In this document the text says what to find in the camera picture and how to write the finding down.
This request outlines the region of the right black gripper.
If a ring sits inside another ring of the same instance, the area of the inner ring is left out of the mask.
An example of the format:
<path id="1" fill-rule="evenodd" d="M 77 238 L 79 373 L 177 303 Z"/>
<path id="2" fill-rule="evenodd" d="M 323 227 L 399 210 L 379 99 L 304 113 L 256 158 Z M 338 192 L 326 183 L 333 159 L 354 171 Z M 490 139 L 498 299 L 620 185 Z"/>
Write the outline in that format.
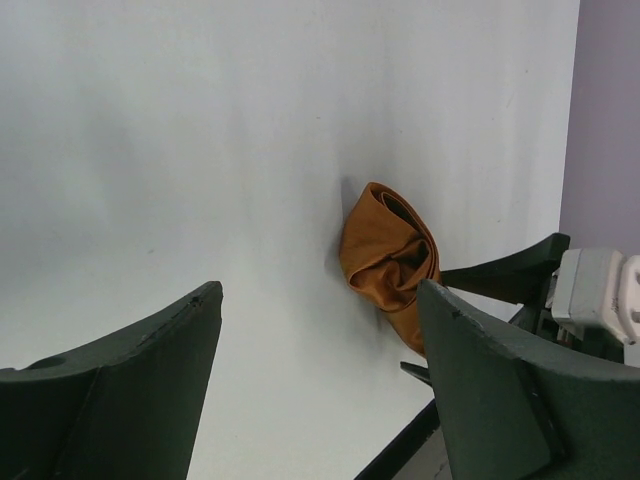
<path id="1" fill-rule="evenodd" d="M 605 329 L 562 325 L 552 316 L 556 280 L 550 278 L 560 267 L 570 241 L 569 235 L 553 233 L 535 245 L 506 257 L 442 271 L 441 281 L 447 287 L 495 300 L 525 303 L 509 324 L 573 351 L 623 363 L 623 345 Z M 432 385 L 427 367 L 402 361 L 400 369 L 422 383 Z"/>

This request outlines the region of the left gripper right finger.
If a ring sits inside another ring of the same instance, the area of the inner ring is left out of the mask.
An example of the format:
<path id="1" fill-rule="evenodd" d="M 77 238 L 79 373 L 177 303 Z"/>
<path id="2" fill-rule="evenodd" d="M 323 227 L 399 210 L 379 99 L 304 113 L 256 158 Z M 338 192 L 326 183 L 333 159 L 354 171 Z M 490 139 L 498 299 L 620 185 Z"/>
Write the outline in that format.
<path id="1" fill-rule="evenodd" d="M 637 368 L 553 344 L 434 281 L 417 304 L 454 478 L 638 478 Z"/>

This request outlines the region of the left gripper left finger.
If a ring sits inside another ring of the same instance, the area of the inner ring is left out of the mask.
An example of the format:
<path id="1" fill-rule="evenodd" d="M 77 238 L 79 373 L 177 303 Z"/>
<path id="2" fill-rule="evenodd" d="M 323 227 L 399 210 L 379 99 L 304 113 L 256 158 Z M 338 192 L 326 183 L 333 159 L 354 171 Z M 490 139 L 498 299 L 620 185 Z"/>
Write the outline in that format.
<path id="1" fill-rule="evenodd" d="M 221 283 L 1 371 L 4 479 L 184 479 L 221 332 Z"/>

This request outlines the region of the orange satin napkin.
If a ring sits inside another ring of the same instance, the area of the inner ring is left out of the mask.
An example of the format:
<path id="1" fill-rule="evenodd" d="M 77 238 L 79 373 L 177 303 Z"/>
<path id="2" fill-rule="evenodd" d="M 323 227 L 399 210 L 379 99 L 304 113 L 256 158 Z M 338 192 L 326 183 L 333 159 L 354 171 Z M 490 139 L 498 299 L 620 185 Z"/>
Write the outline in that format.
<path id="1" fill-rule="evenodd" d="M 368 183 L 345 220 L 339 262 L 348 286 L 425 356 L 417 288 L 440 282 L 441 270 L 434 237 L 414 208 L 390 187 Z"/>

